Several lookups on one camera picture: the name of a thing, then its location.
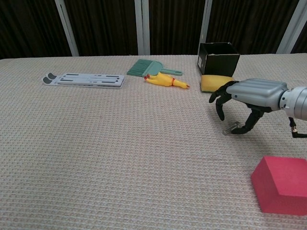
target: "robotic hand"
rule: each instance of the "robotic hand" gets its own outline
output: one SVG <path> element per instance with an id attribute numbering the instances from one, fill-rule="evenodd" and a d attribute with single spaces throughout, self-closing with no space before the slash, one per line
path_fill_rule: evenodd
<path id="1" fill-rule="evenodd" d="M 264 113 L 280 109 L 285 110 L 290 120 L 292 136 L 294 138 L 307 138 L 306 134 L 298 134 L 293 117 L 307 120 L 307 87 L 287 88 L 285 82 L 248 79 L 244 81 L 230 81 L 215 91 L 209 103 L 216 100 L 216 111 L 220 119 L 224 120 L 223 104 L 230 99 L 243 102 L 251 109 L 251 114 L 243 127 L 237 127 L 232 134 L 245 134 L 249 132 Z"/>

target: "black fingertip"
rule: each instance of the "black fingertip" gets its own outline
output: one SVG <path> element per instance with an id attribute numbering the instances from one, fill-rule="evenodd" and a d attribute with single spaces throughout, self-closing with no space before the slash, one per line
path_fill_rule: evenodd
<path id="1" fill-rule="evenodd" d="M 214 102 L 214 100 L 216 99 L 216 96 L 213 94 L 211 94 L 210 98 L 209 98 L 209 103 Z"/>
<path id="2" fill-rule="evenodd" d="M 245 134 L 247 133 L 249 130 L 247 130 L 244 126 L 242 128 L 235 128 L 233 130 L 231 130 L 232 134 Z"/>
<path id="3" fill-rule="evenodd" d="M 223 112 L 223 106 L 222 105 L 216 105 L 216 112 L 219 115 L 219 118 L 224 121 L 225 120 L 225 115 Z"/>
<path id="4" fill-rule="evenodd" d="M 221 119 L 221 121 L 224 121 L 225 120 L 225 116 L 224 116 L 224 114 L 219 114 L 219 118 Z"/>

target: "black storage box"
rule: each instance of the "black storage box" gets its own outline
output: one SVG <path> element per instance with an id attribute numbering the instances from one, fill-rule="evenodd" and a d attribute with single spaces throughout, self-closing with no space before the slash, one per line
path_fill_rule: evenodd
<path id="1" fill-rule="evenodd" d="M 198 67 L 202 75 L 222 75 L 232 77 L 240 54 L 229 42 L 201 43 Z"/>

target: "dark curtain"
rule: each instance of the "dark curtain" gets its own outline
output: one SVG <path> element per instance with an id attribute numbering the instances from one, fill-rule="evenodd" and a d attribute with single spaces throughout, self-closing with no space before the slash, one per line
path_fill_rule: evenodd
<path id="1" fill-rule="evenodd" d="M 149 0 L 150 52 L 197 54 L 205 0 Z"/>
<path id="2" fill-rule="evenodd" d="M 0 1 L 0 58 L 71 56 L 54 0 Z"/>
<path id="3" fill-rule="evenodd" d="M 276 53 L 298 0 L 213 0 L 206 42 L 240 54 Z"/>
<path id="4" fill-rule="evenodd" d="M 307 53 L 307 23 L 305 23 L 291 53 Z"/>
<path id="5" fill-rule="evenodd" d="M 137 55 L 134 0 L 65 0 L 80 56 Z"/>

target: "table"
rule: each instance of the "table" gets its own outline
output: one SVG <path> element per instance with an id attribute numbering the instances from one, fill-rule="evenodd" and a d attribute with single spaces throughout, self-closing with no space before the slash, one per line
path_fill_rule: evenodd
<path id="1" fill-rule="evenodd" d="M 125 74 L 139 58 L 184 71 L 190 89 L 127 76 L 122 89 L 50 87 L 47 73 Z M 44 57 L 0 69 L 0 225 L 4 229 L 284 229 L 307 217 L 261 213 L 250 175 L 265 155 L 306 158 L 284 111 L 242 136 L 222 135 L 200 92 L 197 56 Z M 242 55 L 236 80 L 307 85 L 307 54 Z M 296 120 L 299 132 L 307 122 Z"/>

